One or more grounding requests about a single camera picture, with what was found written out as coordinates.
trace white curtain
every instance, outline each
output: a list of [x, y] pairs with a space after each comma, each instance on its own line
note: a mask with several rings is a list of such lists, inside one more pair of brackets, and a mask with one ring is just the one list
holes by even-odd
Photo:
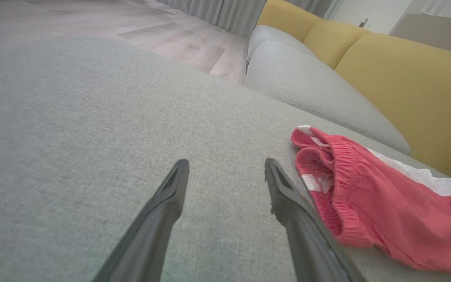
[[[249, 38], [265, 0], [157, 0], [218, 27]], [[332, 0], [287, 0], [323, 17]]]

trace wall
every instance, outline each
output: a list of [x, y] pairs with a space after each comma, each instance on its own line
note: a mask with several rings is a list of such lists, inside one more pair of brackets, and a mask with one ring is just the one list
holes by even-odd
[[340, 0], [333, 21], [360, 25], [369, 18], [365, 28], [376, 33], [389, 34], [412, 0]]
[[407, 14], [392, 35], [451, 51], [451, 18]]

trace white wall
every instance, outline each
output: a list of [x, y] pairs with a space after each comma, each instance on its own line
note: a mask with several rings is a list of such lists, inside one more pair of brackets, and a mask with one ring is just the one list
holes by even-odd
[[389, 34], [412, 0], [340, 0], [331, 20], [360, 25], [369, 18], [365, 28]]

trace gray curtain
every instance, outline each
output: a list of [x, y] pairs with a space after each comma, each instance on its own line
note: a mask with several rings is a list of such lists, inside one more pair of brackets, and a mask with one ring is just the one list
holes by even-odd
[[[249, 38], [265, 0], [157, 0], [218, 27]], [[323, 17], [332, 0], [287, 0]]]

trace red garment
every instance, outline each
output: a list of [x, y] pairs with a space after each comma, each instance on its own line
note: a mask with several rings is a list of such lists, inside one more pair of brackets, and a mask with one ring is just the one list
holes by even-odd
[[301, 176], [321, 219], [344, 245], [378, 246], [413, 268], [451, 272], [451, 196], [440, 196], [344, 136], [295, 129]]

